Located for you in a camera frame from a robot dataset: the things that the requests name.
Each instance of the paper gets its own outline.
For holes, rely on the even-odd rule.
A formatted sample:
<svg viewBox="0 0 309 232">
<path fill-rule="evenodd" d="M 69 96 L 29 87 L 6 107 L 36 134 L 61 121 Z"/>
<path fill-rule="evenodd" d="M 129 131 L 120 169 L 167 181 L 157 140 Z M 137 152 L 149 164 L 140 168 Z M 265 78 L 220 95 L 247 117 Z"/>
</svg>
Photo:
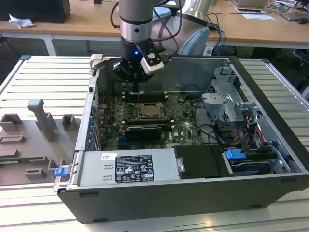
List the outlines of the paper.
<svg viewBox="0 0 309 232">
<path fill-rule="evenodd" d="M 256 14 L 242 14 L 246 19 L 257 19 L 257 20 L 270 20 L 276 21 L 273 17 L 268 15 L 256 15 Z"/>
<path fill-rule="evenodd" d="M 114 160 L 116 159 L 117 153 L 102 153 L 101 160 Z"/>
<path fill-rule="evenodd" d="M 176 6 L 176 2 L 174 2 L 174 1 L 169 1 L 169 2 L 166 3 L 166 5 Z"/>
<path fill-rule="evenodd" d="M 34 24 L 30 19 L 19 19 L 11 16 L 10 14 L 10 19 L 9 23 L 12 24 L 14 27 L 17 27 L 21 29 L 22 27 L 32 27 Z"/>
</svg>

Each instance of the blue latch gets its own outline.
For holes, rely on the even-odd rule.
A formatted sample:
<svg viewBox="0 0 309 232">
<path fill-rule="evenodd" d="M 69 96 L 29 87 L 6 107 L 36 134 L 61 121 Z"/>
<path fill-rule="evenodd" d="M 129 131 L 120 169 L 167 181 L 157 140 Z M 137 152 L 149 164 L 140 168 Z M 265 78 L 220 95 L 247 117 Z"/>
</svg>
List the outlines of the blue latch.
<svg viewBox="0 0 309 232">
<path fill-rule="evenodd" d="M 54 172 L 54 176 L 67 176 L 68 168 L 62 167 L 62 168 L 56 168 Z"/>
<path fill-rule="evenodd" d="M 225 152 L 228 159 L 246 159 L 247 156 L 240 149 L 228 149 Z"/>
</svg>

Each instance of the computer case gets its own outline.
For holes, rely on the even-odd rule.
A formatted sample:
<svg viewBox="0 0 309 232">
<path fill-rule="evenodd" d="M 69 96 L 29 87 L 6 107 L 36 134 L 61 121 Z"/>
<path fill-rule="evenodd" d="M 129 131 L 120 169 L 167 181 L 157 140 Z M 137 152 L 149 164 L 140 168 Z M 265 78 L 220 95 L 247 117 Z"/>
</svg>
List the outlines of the computer case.
<svg viewBox="0 0 309 232">
<path fill-rule="evenodd" d="M 69 0 L 0 0 L 0 21 L 9 14 L 34 22 L 64 23 L 71 8 Z"/>
</svg>

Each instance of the power supply label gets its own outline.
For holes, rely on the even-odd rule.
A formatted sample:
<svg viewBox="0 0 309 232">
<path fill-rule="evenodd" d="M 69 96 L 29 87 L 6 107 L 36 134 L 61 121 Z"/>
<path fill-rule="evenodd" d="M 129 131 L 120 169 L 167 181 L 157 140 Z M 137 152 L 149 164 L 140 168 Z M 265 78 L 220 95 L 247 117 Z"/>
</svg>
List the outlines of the power supply label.
<svg viewBox="0 0 309 232">
<path fill-rule="evenodd" d="M 117 156 L 115 168 L 117 183 L 154 181 L 154 167 L 151 155 Z"/>
</svg>

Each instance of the desk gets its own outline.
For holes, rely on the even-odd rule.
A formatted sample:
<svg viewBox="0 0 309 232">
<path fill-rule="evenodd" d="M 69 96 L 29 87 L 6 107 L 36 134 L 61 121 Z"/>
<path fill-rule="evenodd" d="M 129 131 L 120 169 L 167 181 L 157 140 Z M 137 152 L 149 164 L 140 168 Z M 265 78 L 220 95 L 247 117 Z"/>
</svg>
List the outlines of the desk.
<svg viewBox="0 0 309 232">
<path fill-rule="evenodd" d="M 224 0 L 209 8 L 209 13 L 236 13 L 235 5 Z M 114 3 L 70 0 L 71 13 L 64 24 L 38 23 L 31 28 L 13 28 L 8 22 L 0 22 L 0 32 L 5 37 L 36 38 L 45 41 L 49 55 L 56 55 L 53 40 L 120 41 L 120 32 L 109 20 Z M 219 14 L 219 23 L 226 33 L 226 45 L 309 49 L 309 24 L 300 25 L 271 14 L 276 21 L 249 20 L 241 14 Z M 118 12 L 115 12 L 117 23 Z M 218 33 L 210 33 L 208 44 L 218 41 Z"/>
</svg>

